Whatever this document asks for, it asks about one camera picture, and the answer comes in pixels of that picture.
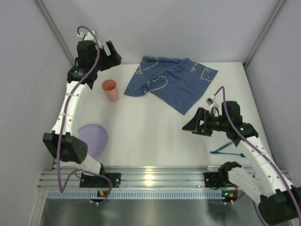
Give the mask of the orange plastic cup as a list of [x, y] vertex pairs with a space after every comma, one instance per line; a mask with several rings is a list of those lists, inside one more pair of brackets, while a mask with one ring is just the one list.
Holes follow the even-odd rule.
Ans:
[[105, 92], [107, 98], [111, 102], [116, 102], [119, 99], [118, 87], [115, 80], [108, 79], [102, 83], [102, 89]]

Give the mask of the green handled spoon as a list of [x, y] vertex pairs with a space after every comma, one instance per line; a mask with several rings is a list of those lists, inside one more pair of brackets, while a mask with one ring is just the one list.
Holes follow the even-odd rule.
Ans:
[[214, 150], [214, 151], [211, 151], [210, 153], [211, 153], [211, 154], [218, 153], [218, 152], [220, 152], [221, 150], [223, 150], [223, 149], [227, 148], [228, 146], [230, 146], [230, 145], [232, 145], [232, 144], [233, 144], [233, 142], [232, 142], [232, 141], [230, 141], [230, 142], [228, 142], [228, 143], [224, 144], [223, 146], [221, 146], [221, 147], [217, 148], [216, 150]]

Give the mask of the blue cloth placemat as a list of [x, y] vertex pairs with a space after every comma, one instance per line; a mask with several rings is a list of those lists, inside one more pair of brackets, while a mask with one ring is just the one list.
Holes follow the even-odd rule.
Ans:
[[124, 94], [142, 97], [150, 92], [185, 115], [204, 95], [217, 73], [188, 58], [144, 56]]

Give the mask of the blue handled fork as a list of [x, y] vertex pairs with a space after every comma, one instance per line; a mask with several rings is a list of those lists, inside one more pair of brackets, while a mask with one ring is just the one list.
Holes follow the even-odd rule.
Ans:
[[245, 158], [245, 155], [243, 153], [221, 153], [221, 152], [210, 152], [210, 154], [224, 154], [224, 155], [237, 155], [240, 156], [242, 158]]

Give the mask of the purple plastic plate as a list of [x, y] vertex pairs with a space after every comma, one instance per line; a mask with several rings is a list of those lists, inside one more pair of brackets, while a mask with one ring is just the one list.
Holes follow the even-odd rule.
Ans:
[[87, 124], [78, 129], [78, 138], [88, 147], [88, 154], [93, 158], [98, 157], [108, 144], [108, 134], [99, 124]]

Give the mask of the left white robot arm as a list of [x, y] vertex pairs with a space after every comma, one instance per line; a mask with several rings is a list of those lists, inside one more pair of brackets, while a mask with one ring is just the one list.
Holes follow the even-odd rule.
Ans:
[[84, 103], [92, 91], [98, 71], [121, 63], [121, 56], [113, 43], [107, 41], [106, 45], [109, 55], [103, 48], [97, 49], [92, 40], [78, 42], [78, 56], [67, 73], [66, 94], [58, 119], [51, 131], [43, 135], [43, 143], [53, 158], [95, 174], [103, 173], [104, 167], [88, 154], [87, 144], [78, 138], [78, 129]]

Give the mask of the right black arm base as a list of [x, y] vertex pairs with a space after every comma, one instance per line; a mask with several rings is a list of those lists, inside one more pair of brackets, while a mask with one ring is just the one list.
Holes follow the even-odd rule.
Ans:
[[234, 184], [226, 182], [226, 180], [219, 175], [218, 172], [204, 173], [205, 187], [217, 190], [224, 187], [235, 187]]

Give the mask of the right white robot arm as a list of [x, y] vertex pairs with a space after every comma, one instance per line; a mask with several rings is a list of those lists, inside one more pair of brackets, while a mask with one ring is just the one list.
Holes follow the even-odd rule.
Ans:
[[301, 217], [300, 187], [296, 187], [279, 170], [263, 147], [255, 128], [243, 122], [237, 102], [223, 103], [222, 113], [218, 116], [200, 107], [182, 129], [208, 137], [214, 131], [225, 132], [227, 138], [247, 158], [255, 171], [255, 177], [233, 161], [220, 166], [219, 179], [223, 185], [233, 184], [241, 188], [258, 206], [266, 224], [273, 226]]

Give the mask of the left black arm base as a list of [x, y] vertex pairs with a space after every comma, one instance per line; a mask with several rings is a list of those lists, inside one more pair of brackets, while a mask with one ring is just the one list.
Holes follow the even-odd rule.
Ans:
[[[111, 181], [112, 188], [119, 187], [121, 182], [120, 173], [105, 173], [105, 176]], [[99, 176], [81, 174], [80, 184], [81, 188], [109, 188], [109, 182]]]

